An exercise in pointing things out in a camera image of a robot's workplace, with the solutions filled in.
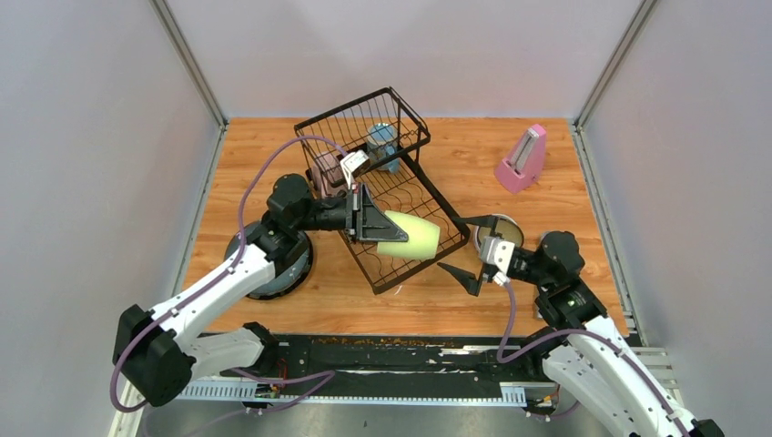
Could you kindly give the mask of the blue butterfly mug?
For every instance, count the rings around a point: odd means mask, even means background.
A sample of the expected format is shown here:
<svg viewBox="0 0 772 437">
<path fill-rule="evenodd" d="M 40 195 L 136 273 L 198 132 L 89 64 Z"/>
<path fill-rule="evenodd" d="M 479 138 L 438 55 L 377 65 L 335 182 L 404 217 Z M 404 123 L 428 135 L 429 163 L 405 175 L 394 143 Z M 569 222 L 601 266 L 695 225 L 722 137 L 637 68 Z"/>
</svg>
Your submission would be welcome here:
<svg viewBox="0 0 772 437">
<path fill-rule="evenodd" d="M 376 123 L 368 130 L 365 144 L 373 163 L 393 156 L 396 151 L 397 130 L 389 123 Z"/>
</svg>

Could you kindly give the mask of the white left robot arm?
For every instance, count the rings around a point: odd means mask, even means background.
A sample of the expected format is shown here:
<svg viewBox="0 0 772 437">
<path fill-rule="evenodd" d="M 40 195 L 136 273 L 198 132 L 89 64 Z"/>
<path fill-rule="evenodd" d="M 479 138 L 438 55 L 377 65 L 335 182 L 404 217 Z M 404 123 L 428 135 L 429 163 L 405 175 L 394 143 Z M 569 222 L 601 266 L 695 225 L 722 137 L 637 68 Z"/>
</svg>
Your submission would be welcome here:
<svg viewBox="0 0 772 437">
<path fill-rule="evenodd" d="M 380 210 L 363 185 L 342 198 L 318 199 L 302 175 L 289 174 L 274 183 L 267 206 L 257 225 L 239 228 L 235 252 L 194 286 L 150 310 L 133 305 L 121 314 L 112 382 L 125 377 L 146 403 L 161 406 L 190 382 L 231 368 L 270 375 L 279 352 L 257 322 L 230 333 L 202 333 L 252 291 L 294 276 L 309 249 L 307 232 L 343 231 L 357 242 L 400 251 L 417 242 L 409 217 Z"/>
</svg>

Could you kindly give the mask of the pink ceramic mug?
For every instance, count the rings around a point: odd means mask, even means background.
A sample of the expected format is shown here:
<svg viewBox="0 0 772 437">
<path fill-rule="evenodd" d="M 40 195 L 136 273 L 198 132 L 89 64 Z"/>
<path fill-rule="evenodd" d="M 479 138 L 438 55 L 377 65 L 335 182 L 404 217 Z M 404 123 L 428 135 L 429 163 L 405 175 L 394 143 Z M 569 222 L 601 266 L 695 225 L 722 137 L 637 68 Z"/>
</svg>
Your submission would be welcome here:
<svg viewBox="0 0 772 437">
<path fill-rule="evenodd" d="M 335 153 L 325 152 L 312 159 L 311 181 L 321 198 L 339 197 L 347 191 L 346 181 Z"/>
</svg>

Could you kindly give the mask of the light green mug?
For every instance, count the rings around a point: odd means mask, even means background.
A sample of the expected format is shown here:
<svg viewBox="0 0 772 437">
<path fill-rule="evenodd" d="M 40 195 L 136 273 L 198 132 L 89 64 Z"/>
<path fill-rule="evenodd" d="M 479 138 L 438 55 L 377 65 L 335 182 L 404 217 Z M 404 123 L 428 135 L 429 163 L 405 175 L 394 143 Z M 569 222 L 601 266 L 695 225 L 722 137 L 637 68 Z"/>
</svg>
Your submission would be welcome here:
<svg viewBox="0 0 772 437">
<path fill-rule="evenodd" d="M 401 242 L 380 242 L 376 252 L 382 256 L 408 260 L 433 259 L 439 247 L 441 229 L 425 219 L 397 211 L 386 211 L 386 216 L 406 232 L 408 239 Z"/>
</svg>

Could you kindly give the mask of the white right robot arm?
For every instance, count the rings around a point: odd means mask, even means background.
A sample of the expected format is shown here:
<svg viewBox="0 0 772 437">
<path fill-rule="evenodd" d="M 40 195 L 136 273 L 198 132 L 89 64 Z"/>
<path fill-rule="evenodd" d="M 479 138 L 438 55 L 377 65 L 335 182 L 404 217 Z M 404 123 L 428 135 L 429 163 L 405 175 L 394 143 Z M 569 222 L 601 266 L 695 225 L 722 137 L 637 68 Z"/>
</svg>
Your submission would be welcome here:
<svg viewBox="0 0 772 437">
<path fill-rule="evenodd" d="M 698 419 L 641 362 L 608 316 L 606 307 L 581 278 L 584 259 L 569 231 L 545 232 L 536 249 L 516 246 L 495 232 L 494 215 L 453 218 L 458 224 L 486 227 L 479 250 L 479 274 L 443 264 L 442 268 L 477 295 L 484 282 L 512 296 L 514 281 L 538 289 L 534 302 L 546 328 L 528 337 L 516 352 L 505 347 L 511 315 L 496 360 L 520 361 L 525 376 L 545 377 L 569 391 L 613 436 L 721 436 L 712 419 Z"/>
</svg>

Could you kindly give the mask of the patterned ceramic bowl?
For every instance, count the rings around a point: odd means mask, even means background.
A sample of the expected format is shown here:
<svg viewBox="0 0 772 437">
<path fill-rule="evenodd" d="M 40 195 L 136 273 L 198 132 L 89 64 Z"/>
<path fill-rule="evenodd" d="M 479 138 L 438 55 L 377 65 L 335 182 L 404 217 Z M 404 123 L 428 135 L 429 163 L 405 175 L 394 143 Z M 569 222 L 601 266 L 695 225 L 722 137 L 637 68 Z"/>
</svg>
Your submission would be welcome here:
<svg viewBox="0 0 772 437">
<path fill-rule="evenodd" d="M 500 234 L 502 239 L 511 241 L 516 247 L 522 247 L 525 238 L 519 225 L 507 215 L 495 214 L 495 217 L 498 217 L 498 221 L 494 232 Z M 483 238 L 489 236 L 491 230 L 488 226 L 478 226 L 474 229 L 472 242 L 477 252 L 480 252 Z"/>
</svg>

